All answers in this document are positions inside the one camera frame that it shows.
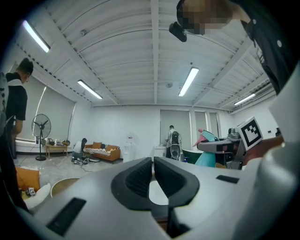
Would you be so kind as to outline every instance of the person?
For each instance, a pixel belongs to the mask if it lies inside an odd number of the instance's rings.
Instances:
[[[172,158],[172,156],[171,156],[171,143],[172,143],[171,137],[172,137],[172,133],[174,131],[175,131],[174,126],[171,125],[169,128],[169,131],[165,137],[165,141],[167,142],[167,153],[165,155],[166,158]]]
[[[86,140],[86,138],[83,138],[81,141],[78,141],[73,148],[73,152],[72,152],[72,162],[74,162],[74,159],[77,160],[79,158],[79,160],[81,160],[81,158],[83,157],[83,149],[85,147],[85,144],[88,142],[88,140]]]
[[[29,80],[33,72],[33,63],[24,58],[14,73],[7,73],[9,95],[6,107],[7,129],[12,135],[18,135],[25,121],[27,93],[23,84]]]
[[[299,61],[299,47],[294,32],[287,29],[297,22],[297,8],[289,3],[275,4],[266,0],[180,0],[178,23],[184,30],[205,34],[220,29],[232,19],[240,20],[254,42],[258,59],[276,94],[283,89]],[[279,146],[283,137],[262,140],[246,154],[245,161],[262,157],[270,148]]]
[[[16,177],[15,164],[13,161],[12,135],[17,135],[22,131],[25,120],[27,93],[23,84],[26,83],[33,72],[33,64],[27,58],[23,59],[16,72],[7,73],[6,79],[9,89],[6,106],[5,131],[0,137],[0,158],[1,177],[9,195],[18,207],[27,210],[26,204],[21,198]]]

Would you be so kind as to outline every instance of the standing fan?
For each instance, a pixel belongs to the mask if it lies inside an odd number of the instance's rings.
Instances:
[[[32,120],[31,129],[33,135],[39,139],[39,156],[36,156],[37,161],[45,161],[46,157],[41,154],[41,139],[46,138],[51,131],[51,122],[44,114],[38,114]]]

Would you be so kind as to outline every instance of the wooden table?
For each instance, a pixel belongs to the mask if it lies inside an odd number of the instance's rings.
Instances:
[[[51,149],[62,150],[63,153],[66,151],[66,154],[68,156],[68,146],[56,146],[56,145],[46,144],[46,156],[48,153],[49,158],[50,158],[50,150]]]

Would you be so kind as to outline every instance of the sofa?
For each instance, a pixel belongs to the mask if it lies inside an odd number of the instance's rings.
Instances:
[[[93,154],[94,157],[114,161],[120,158],[120,147],[114,145],[106,145],[101,142],[94,142],[93,144],[86,144],[84,148],[85,153]]]

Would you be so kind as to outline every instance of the fluorescent ceiling light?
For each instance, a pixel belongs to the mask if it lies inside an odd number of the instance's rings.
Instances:
[[[187,79],[179,93],[179,97],[182,97],[183,95],[186,94],[189,86],[192,84],[193,80],[195,79],[197,73],[199,72],[199,69],[196,67],[192,67],[191,70],[189,71],[189,74],[187,76]]]
[[[79,80],[78,83],[82,85],[91,94],[93,94],[96,98],[102,99],[102,97],[99,94],[97,94],[92,88],[90,88],[83,80]]]
[[[251,94],[250,96],[248,96],[248,97],[242,99],[241,101],[235,103],[234,105],[239,105],[239,104],[241,104],[241,103],[247,101],[248,99],[253,98],[254,96],[255,96],[255,94],[253,93],[253,94]]]
[[[33,27],[30,26],[30,24],[26,20],[24,20],[23,26],[32,36],[32,38],[37,42],[37,44],[39,44],[46,53],[49,52],[50,46],[40,37],[40,35],[33,29]]]

